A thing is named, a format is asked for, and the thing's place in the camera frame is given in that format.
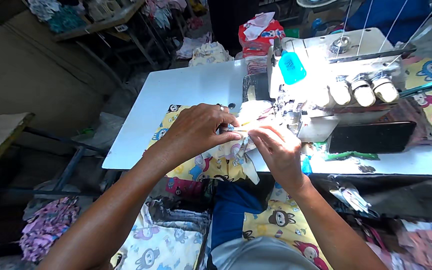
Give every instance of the white tabletop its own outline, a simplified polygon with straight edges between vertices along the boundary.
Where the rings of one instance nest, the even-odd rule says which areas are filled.
[[[248,152],[258,172],[269,169],[257,150]],[[360,166],[374,168],[372,174],[387,175],[432,175],[432,146],[415,146],[402,153],[378,154],[380,160],[350,158],[346,160],[324,161],[319,155],[311,158],[311,169],[316,174],[363,174]]]
[[[171,104],[227,106],[239,112],[243,101],[244,60],[149,73],[128,118],[103,163],[105,169],[128,170],[139,161]]]
[[[168,107],[199,103],[233,102],[238,112],[243,95],[244,60],[196,67],[155,71],[149,74],[114,144],[103,163],[105,169],[128,170],[139,161]],[[258,172],[268,172],[259,152],[248,152]],[[371,166],[374,174],[432,175],[432,146],[417,146],[398,154],[380,154],[380,160],[324,161],[311,159],[314,173],[362,174],[360,165]]]

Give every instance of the green fabric scrap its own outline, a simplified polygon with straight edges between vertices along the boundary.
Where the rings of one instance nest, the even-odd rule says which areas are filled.
[[[366,153],[360,153],[360,152],[356,152],[356,151],[347,151],[344,153],[337,153],[337,154],[331,154],[328,152],[324,153],[324,161],[336,161],[336,160],[344,160],[347,159],[349,157],[357,157],[360,159],[367,159],[367,160],[372,160],[372,161],[378,161],[379,160],[379,156],[378,154],[366,154]]]

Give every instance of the gray shirt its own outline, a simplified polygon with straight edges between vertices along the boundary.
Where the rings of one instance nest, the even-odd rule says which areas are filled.
[[[218,270],[319,270],[285,242],[267,236],[225,242],[211,251],[211,255]]]

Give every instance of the red fabric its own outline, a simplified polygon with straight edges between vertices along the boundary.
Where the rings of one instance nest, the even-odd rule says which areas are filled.
[[[237,33],[239,43],[243,47],[243,57],[267,55],[269,47],[273,43],[272,40],[275,38],[282,39],[286,37],[283,27],[279,24],[279,21],[276,20],[271,20],[268,27],[266,27],[261,35],[255,40],[246,40],[246,35],[244,34],[245,30],[246,28],[244,25],[240,25]]]

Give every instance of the blue fabric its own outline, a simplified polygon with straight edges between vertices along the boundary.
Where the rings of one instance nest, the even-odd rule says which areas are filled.
[[[260,202],[232,182],[219,181],[213,210],[211,250],[243,236],[244,212],[261,214]]]
[[[373,0],[366,28],[379,28],[386,36],[403,7],[405,0]],[[353,30],[363,29],[371,1],[366,0],[358,10],[347,20],[347,27]],[[431,12],[428,0],[408,0],[401,11],[388,40],[407,42]]]

